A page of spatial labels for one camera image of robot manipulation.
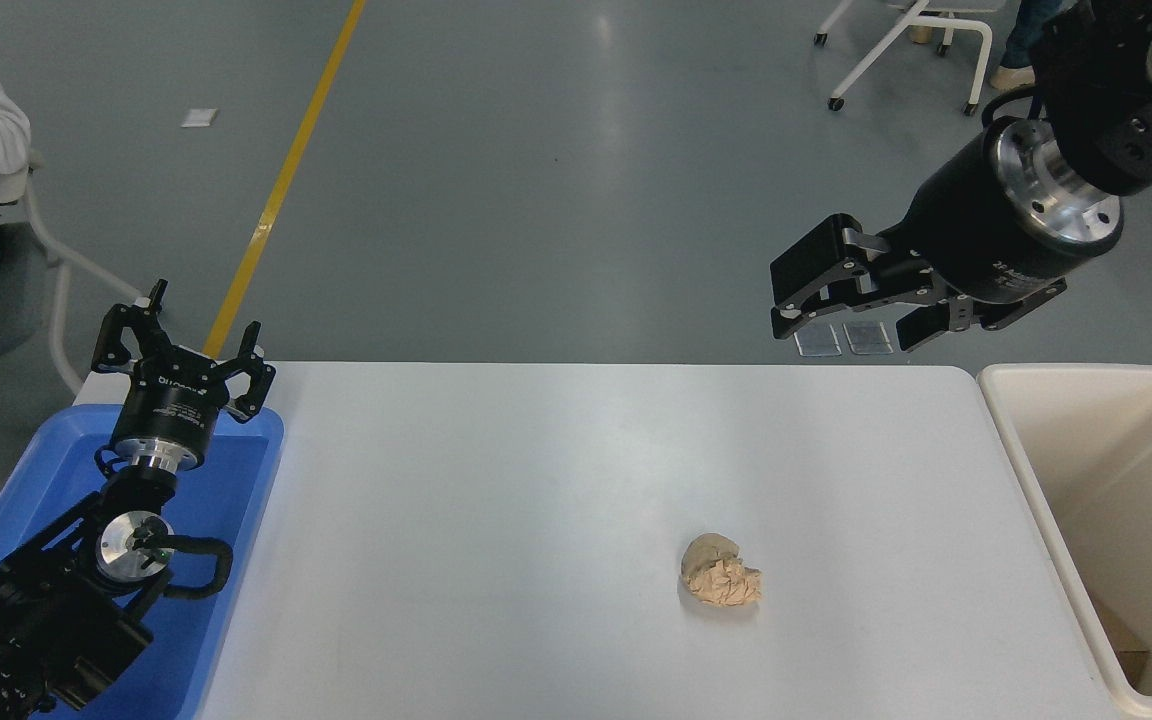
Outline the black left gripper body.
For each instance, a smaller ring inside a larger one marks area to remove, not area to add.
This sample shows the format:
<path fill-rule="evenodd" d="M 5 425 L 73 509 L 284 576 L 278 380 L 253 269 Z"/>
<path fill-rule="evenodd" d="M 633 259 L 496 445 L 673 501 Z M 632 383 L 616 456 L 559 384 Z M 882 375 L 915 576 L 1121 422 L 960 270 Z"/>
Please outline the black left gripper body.
<path fill-rule="evenodd" d="M 177 446 L 184 457 L 205 457 L 229 397 L 221 384 L 217 361 L 189 348 L 142 357 L 132 365 L 111 446 L 123 457 L 152 442 Z"/>

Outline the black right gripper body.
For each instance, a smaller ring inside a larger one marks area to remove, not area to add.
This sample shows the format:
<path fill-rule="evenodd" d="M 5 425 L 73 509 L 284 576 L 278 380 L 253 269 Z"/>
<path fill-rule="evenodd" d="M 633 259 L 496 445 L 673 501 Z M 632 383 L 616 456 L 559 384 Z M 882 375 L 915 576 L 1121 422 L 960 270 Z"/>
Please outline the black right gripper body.
<path fill-rule="evenodd" d="M 1087 252 L 1043 232 L 1005 191 L 996 151 L 1011 126 L 990 126 L 915 192 L 893 250 L 915 251 L 954 290 L 986 304 L 1015 304 L 1070 274 Z"/>

